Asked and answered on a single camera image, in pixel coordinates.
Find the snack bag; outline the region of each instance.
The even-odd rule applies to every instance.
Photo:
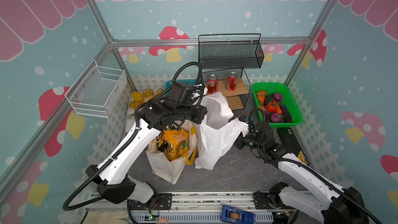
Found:
[[[189,151],[188,138],[189,135],[184,130],[164,131],[163,139],[169,144],[165,155],[169,161],[173,161]]]

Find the red mushroom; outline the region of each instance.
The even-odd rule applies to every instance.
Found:
[[[127,61],[128,57],[130,63],[137,63],[140,61],[140,59],[138,59],[137,57],[137,54],[140,55],[146,54],[146,52],[142,47],[120,47],[118,51],[123,60]]]
[[[287,54],[290,56],[298,55],[300,54],[303,46],[303,44],[296,44],[287,51]],[[321,33],[319,34],[318,38],[316,38],[315,43],[312,45],[310,52],[304,58],[301,66],[308,69],[310,67],[311,58],[314,57],[316,64],[320,67],[325,60],[327,47],[328,40],[326,37],[326,32],[321,30]]]
[[[264,62],[272,61],[272,54],[283,54],[285,48],[282,44],[266,44],[263,46]]]
[[[166,26],[159,34],[157,39],[189,39],[189,37],[182,30],[176,27]],[[194,46],[150,47],[149,53],[153,56],[158,56],[166,52],[167,53],[166,61],[178,62],[181,61],[181,55],[178,52],[178,48],[193,50]]]
[[[353,143],[358,143],[366,137],[372,150],[377,152],[381,149],[386,139],[386,130],[383,121],[377,115],[360,112],[343,112],[342,124],[348,123],[353,127],[346,130],[347,136]]]
[[[380,163],[383,169],[398,181],[398,157],[384,155],[381,156]]]
[[[40,206],[50,186],[48,183],[38,184],[35,181],[47,166],[47,162],[35,162],[30,165],[1,206],[3,224],[19,224],[25,214],[27,203],[32,203],[35,207]]]
[[[68,89],[69,87],[55,87],[47,90],[40,96],[39,112],[41,120],[37,121],[37,125],[41,125],[50,116],[58,103],[63,99],[64,93],[66,93]],[[68,130],[74,139],[78,139],[85,124],[86,119],[82,116],[78,116],[70,109],[44,145],[47,156],[55,156],[61,150],[62,144],[64,143],[65,130]]]

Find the green plastic basket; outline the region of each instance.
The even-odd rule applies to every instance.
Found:
[[[283,97],[282,102],[285,104],[287,107],[287,110],[289,111],[290,115],[292,116],[292,122],[291,123],[270,123],[269,126],[272,128],[280,128],[280,127],[290,127],[290,126],[296,126],[298,124],[301,124],[302,122],[302,116],[299,111],[299,108],[296,105],[295,100],[293,99],[292,94],[289,91],[289,88],[285,86],[282,83],[277,83],[277,82],[260,82],[260,83],[255,83],[252,87],[253,89],[253,95],[254,100],[256,101],[256,106],[259,107],[258,100],[256,97],[256,92],[260,90],[265,90],[267,91],[268,94],[270,93],[280,93]],[[258,112],[258,117],[260,121],[263,121],[261,114]]]

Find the white wire basket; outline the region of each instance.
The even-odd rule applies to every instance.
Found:
[[[108,118],[127,84],[124,70],[93,60],[65,97],[77,114]]]

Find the soda can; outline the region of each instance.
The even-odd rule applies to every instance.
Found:
[[[238,74],[236,72],[230,72],[226,79],[226,89],[234,91],[236,89],[236,83],[238,82]]]
[[[210,75],[207,79],[207,92],[214,93],[218,89],[218,78],[216,75]]]

